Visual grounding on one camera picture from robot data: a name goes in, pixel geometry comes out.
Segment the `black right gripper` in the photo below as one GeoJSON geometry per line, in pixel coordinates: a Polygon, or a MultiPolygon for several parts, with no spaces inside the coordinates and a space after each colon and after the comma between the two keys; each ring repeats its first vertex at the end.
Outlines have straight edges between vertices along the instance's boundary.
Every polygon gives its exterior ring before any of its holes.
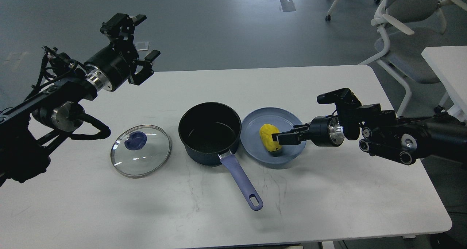
{"type": "Polygon", "coordinates": [[[318,116],[310,123],[294,125],[290,131],[273,134],[281,146],[299,145],[311,140],[319,147],[339,147],[345,140],[338,116],[318,116]]]}

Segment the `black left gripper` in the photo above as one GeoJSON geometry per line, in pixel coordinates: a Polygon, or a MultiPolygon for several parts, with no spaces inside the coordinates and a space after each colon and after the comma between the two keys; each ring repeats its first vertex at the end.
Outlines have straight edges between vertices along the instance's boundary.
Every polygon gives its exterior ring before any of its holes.
{"type": "Polygon", "coordinates": [[[110,20],[103,22],[100,32],[109,40],[109,45],[95,53],[84,65],[90,69],[99,69],[108,79],[108,91],[115,91],[125,81],[140,86],[149,79],[154,71],[153,61],[161,52],[151,51],[143,60],[134,44],[135,28],[147,19],[146,15],[130,16],[116,13],[110,20]]]}

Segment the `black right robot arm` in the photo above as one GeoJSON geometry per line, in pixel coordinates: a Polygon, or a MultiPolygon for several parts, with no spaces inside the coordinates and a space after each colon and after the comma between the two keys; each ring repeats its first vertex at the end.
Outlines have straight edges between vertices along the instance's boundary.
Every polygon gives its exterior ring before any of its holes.
{"type": "Polygon", "coordinates": [[[319,147],[339,147],[344,140],[358,141],[361,151],[404,165],[436,156],[466,164],[466,123],[447,112],[431,117],[397,117],[380,104],[363,105],[348,88],[317,96],[318,104],[334,104],[330,116],[295,125],[272,134],[280,145],[312,141],[319,147]]]}

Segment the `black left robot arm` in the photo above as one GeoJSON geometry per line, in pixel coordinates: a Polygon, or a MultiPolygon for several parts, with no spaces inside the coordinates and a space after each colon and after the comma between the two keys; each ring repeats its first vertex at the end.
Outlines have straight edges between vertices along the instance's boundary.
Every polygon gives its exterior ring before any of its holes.
{"type": "Polygon", "coordinates": [[[141,59],[134,44],[135,28],[146,20],[139,14],[115,14],[100,32],[110,41],[85,63],[43,46],[37,83],[22,103],[1,111],[1,183],[23,183],[45,173],[50,155],[68,138],[100,140],[110,128],[85,113],[81,100],[93,101],[102,89],[113,92],[125,81],[139,86],[154,71],[160,51],[141,59]]]}

